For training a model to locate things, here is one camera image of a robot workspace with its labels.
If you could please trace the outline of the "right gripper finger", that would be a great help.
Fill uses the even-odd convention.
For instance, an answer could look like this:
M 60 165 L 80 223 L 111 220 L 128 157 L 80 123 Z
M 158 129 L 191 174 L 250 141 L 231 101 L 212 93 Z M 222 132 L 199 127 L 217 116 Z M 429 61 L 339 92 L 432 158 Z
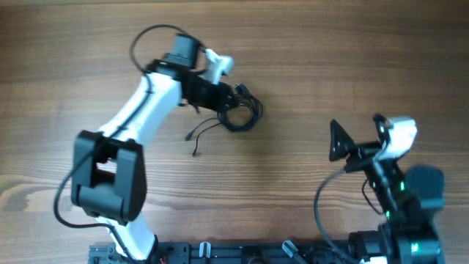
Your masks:
M 338 161 L 346 158 L 358 150 L 350 135 L 335 120 L 330 121 L 330 152 L 329 161 Z
M 387 118 L 379 113 L 376 113 L 373 116 L 373 121 L 377 129 L 377 140 L 381 146 L 384 146 L 389 141 L 389 132 L 386 125 Z

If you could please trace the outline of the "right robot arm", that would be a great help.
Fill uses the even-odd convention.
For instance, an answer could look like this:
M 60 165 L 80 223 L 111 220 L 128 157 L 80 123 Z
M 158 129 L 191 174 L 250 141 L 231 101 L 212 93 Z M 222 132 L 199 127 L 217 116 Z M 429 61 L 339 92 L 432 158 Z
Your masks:
M 375 231 L 350 233 L 347 254 L 360 263 L 444 263 L 434 224 L 444 207 L 444 174 L 427 165 L 399 168 L 417 136 L 414 119 L 376 114 L 373 120 L 377 140 L 360 144 L 330 122 L 330 161 L 345 159 L 346 173 L 365 173 L 386 218 Z

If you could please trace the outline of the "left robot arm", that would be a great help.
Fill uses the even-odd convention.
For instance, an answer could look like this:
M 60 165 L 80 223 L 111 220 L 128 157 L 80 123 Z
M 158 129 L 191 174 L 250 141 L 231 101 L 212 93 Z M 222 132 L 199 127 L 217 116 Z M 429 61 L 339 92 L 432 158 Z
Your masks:
M 110 233 L 107 261 L 162 263 L 157 235 L 141 209 L 147 195 L 144 148 L 164 119 L 187 101 L 195 109 L 225 112 L 238 106 L 232 88 L 221 82 L 234 60 L 205 48 L 189 34 L 177 34 L 170 52 L 146 66 L 129 101 L 98 131 L 75 140 L 71 202 Z

